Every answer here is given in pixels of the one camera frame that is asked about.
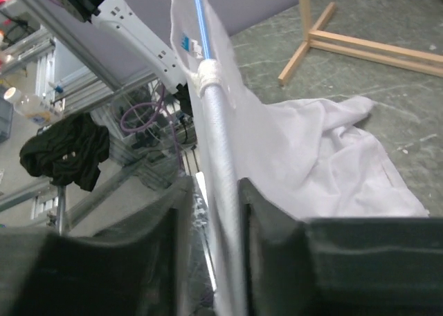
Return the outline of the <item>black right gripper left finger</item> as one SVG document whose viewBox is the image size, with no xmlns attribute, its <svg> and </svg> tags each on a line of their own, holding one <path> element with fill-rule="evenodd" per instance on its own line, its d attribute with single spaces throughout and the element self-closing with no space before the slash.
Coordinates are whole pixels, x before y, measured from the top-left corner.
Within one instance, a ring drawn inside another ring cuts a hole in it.
<svg viewBox="0 0 443 316">
<path fill-rule="evenodd" d="M 2 315 L 183 315 L 191 177 L 95 236 L 1 230 Z"/>
</svg>

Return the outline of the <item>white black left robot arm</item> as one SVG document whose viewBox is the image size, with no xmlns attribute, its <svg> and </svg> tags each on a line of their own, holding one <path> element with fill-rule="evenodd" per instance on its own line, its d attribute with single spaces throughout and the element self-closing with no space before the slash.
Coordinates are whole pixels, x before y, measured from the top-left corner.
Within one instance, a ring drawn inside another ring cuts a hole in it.
<svg viewBox="0 0 443 316">
<path fill-rule="evenodd" d="M 106 30 L 147 64 L 166 89 L 192 116 L 188 83 L 176 55 L 129 7 L 125 0 L 57 0 L 82 23 Z"/>
</svg>

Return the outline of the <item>white t shirt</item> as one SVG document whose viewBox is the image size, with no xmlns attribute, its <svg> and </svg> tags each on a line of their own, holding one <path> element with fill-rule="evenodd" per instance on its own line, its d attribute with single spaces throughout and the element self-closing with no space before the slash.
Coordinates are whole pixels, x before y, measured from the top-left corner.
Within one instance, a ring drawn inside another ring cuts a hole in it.
<svg viewBox="0 0 443 316">
<path fill-rule="evenodd" d="M 356 127 L 372 109 L 366 98 L 342 104 L 292 100 L 263 104 L 243 83 L 235 54 L 218 16 L 204 0 L 210 44 L 220 63 L 226 129 L 237 182 L 249 179 L 291 218 L 426 218 L 381 143 Z M 190 98 L 209 208 L 210 249 L 213 193 L 198 68 L 204 60 L 195 0 L 172 0 L 171 44 L 184 70 L 197 81 Z"/>
</svg>

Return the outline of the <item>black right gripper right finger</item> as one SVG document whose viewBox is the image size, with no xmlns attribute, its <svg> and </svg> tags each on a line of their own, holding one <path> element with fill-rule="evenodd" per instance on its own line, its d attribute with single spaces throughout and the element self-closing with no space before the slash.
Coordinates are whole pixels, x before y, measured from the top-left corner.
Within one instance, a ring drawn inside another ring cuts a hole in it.
<svg viewBox="0 0 443 316">
<path fill-rule="evenodd" d="M 299 221 L 244 178 L 251 315 L 441 315 L 442 220 Z"/>
</svg>

